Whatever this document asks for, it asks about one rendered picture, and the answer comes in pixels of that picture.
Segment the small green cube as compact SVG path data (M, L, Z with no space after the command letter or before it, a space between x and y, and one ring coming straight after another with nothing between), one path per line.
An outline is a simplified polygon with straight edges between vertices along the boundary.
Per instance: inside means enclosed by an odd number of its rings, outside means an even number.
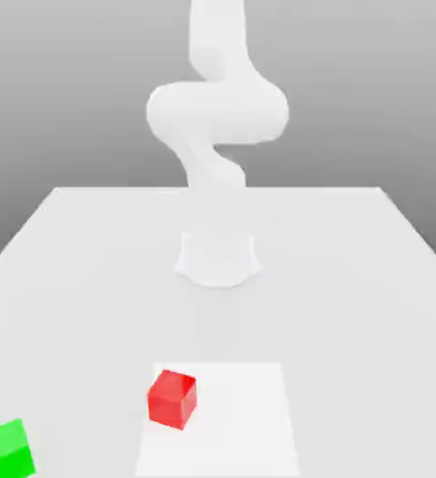
M0 478L29 478L35 472L22 419L0 425Z

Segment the small red cube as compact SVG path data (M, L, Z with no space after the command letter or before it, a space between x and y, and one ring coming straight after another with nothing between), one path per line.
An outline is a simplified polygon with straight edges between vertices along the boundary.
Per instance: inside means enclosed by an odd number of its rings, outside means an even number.
M197 405L193 376L163 370L147 393L151 421L183 430Z

